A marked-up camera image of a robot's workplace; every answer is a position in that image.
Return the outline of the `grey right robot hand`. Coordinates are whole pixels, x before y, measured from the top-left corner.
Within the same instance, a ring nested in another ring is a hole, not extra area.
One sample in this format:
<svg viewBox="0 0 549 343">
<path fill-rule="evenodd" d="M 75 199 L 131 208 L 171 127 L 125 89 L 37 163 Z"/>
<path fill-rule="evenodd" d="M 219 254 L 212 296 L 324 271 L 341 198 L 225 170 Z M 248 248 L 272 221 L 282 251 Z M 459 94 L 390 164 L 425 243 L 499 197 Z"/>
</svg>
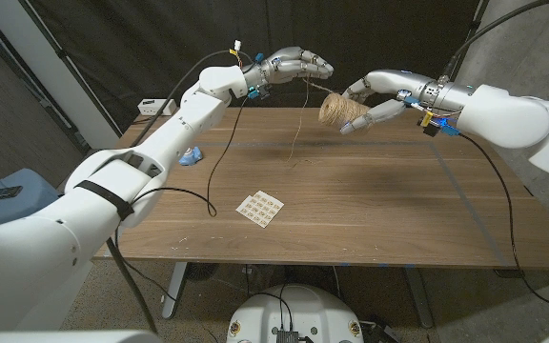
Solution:
<svg viewBox="0 0 549 343">
<path fill-rule="evenodd" d="M 410 71 L 371 71 L 349 86 L 342 96 L 359 104 L 374 93 L 391 94 L 395 98 L 368 109 L 357 119 L 347 121 L 340 132 L 349 134 L 393 119 L 410 107 L 409 100 L 416 100 L 414 108 L 418 110 L 430 110 L 434 114 L 460 114 L 475 91 L 472 86 L 438 81 Z"/>
</svg>

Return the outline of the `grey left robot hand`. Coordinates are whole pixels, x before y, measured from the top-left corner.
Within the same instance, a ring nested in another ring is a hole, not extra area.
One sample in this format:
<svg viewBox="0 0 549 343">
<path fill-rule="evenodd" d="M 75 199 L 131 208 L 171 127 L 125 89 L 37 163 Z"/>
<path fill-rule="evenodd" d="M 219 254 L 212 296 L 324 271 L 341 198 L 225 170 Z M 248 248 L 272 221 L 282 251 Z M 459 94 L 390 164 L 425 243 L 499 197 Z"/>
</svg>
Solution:
<svg viewBox="0 0 549 343">
<path fill-rule="evenodd" d="M 328 79 L 334 67 L 324 58 L 301 47 L 287 47 L 259 58 L 243 71 L 248 94 L 264 96 L 270 85 L 290 82 L 294 78 Z"/>
</svg>

